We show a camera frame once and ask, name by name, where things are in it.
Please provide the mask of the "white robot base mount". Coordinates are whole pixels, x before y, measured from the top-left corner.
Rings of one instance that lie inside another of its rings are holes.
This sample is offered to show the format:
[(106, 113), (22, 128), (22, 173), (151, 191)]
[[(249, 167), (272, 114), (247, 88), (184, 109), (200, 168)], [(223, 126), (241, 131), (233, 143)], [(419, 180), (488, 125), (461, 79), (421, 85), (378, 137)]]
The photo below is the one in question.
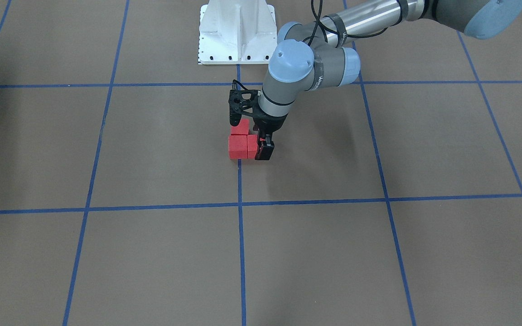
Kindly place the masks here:
[(265, 0), (210, 0), (199, 9), (198, 64), (268, 64), (277, 46), (274, 6)]

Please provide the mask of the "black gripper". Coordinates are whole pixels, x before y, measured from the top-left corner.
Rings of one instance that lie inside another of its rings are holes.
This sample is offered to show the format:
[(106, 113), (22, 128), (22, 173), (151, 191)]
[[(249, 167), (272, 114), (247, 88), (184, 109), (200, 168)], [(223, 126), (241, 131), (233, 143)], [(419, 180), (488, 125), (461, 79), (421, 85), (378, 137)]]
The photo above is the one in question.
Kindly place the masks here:
[(287, 115), (282, 117), (273, 117), (265, 113), (256, 113), (253, 115), (253, 130), (258, 132), (256, 139), (256, 161), (269, 161), (275, 149), (272, 134), (283, 126), (286, 118)]

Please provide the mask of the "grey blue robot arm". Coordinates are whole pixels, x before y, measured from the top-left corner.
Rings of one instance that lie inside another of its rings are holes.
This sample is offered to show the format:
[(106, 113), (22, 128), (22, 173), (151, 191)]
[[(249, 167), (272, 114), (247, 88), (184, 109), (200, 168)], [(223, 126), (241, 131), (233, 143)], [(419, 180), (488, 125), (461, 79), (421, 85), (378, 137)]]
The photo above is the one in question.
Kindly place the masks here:
[(254, 92), (257, 131), (255, 160), (269, 160), (279, 130), (299, 93), (354, 82), (361, 71), (354, 40), (376, 37), (403, 21), (433, 20), (476, 39), (489, 39), (509, 27), (522, 0), (367, 0), (322, 16), (311, 8), (313, 24), (295, 21), (278, 31), (260, 90)]

